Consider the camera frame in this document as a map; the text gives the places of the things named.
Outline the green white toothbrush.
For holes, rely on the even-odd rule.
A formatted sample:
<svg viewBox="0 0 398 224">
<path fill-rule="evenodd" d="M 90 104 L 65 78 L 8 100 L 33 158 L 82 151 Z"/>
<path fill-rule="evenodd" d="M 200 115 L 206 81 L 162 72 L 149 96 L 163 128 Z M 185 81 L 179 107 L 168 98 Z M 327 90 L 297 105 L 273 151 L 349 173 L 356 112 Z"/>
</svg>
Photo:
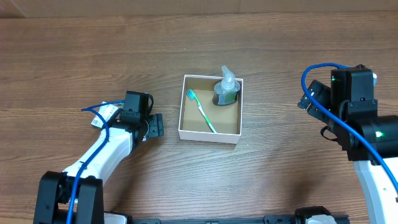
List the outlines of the green white toothbrush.
<svg viewBox="0 0 398 224">
<path fill-rule="evenodd" d="M 195 94 L 195 92 L 189 88 L 187 90 L 187 96 L 191 99 L 191 100 L 195 100 L 197 102 L 197 106 L 198 106 L 198 110 L 200 111 L 200 113 L 202 114 L 202 116 L 204 117 L 208 127 L 211 129 L 211 131 L 213 133 L 217 133 L 216 129 L 213 127 L 211 121 L 209 120 L 209 118 L 207 117 L 207 115 L 205 114 L 203 107 L 200 103 L 200 100 L 198 99 L 197 95 Z"/>
</svg>

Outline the clear soap pump bottle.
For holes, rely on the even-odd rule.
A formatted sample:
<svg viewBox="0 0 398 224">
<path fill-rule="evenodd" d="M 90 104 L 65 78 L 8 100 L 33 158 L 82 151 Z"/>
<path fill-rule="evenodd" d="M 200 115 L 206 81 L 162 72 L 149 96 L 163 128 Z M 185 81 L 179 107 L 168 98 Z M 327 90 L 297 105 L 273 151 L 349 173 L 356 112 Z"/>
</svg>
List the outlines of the clear soap pump bottle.
<svg viewBox="0 0 398 224">
<path fill-rule="evenodd" d="M 227 68 L 221 67 L 223 78 L 214 86 L 213 104 L 216 106 L 228 106 L 236 102 L 241 85 L 236 80 L 235 74 Z"/>
</svg>

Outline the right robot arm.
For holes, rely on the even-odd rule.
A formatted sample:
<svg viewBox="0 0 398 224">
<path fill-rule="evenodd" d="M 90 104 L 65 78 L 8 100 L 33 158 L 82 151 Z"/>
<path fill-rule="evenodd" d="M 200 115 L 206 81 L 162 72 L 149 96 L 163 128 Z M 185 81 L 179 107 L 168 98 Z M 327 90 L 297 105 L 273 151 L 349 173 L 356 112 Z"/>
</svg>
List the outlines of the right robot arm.
<svg viewBox="0 0 398 224">
<path fill-rule="evenodd" d="M 375 80 L 316 80 L 298 106 L 326 124 L 363 188 L 369 221 L 397 223 L 397 116 L 378 116 Z"/>
</svg>

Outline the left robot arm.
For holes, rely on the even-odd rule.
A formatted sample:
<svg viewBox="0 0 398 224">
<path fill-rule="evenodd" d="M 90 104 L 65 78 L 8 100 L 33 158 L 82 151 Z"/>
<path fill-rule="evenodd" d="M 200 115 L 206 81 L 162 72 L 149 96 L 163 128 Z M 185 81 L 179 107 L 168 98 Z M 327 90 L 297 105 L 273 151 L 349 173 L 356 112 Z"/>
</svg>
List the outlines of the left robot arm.
<svg viewBox="0 0 398 224">
<path fill-rule="evenodd" d="M 136 124 L 126 116 L 103 129 L 97 141 L 62 172 L 46 172 L 40 179 L 34 224 L 132 223 L 130 215 L 106 212 L 103 186 L 118 164 L 150 138 L 163 136 L 160 113 Z"/>
</svg>

